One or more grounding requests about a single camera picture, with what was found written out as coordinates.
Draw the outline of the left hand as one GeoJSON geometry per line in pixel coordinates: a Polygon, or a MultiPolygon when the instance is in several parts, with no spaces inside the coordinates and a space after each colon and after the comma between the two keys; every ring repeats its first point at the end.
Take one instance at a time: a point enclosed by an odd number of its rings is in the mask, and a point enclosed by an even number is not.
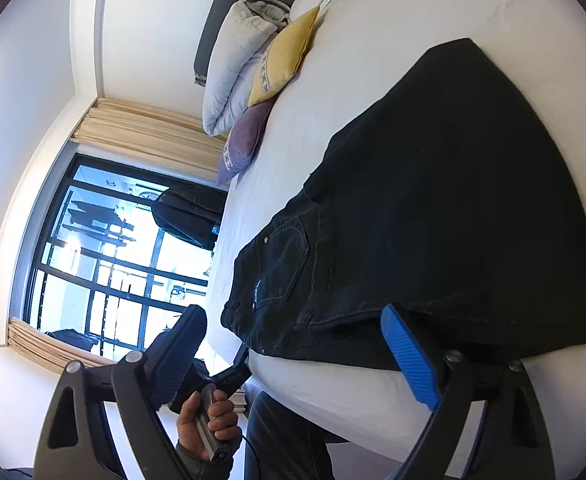
{"type": "Polygon", "coordinates": [[[182,448],[212,464],[230,460],[242,438],[235,404],[213,384],[182,404],[177,431],[182,448]]]}

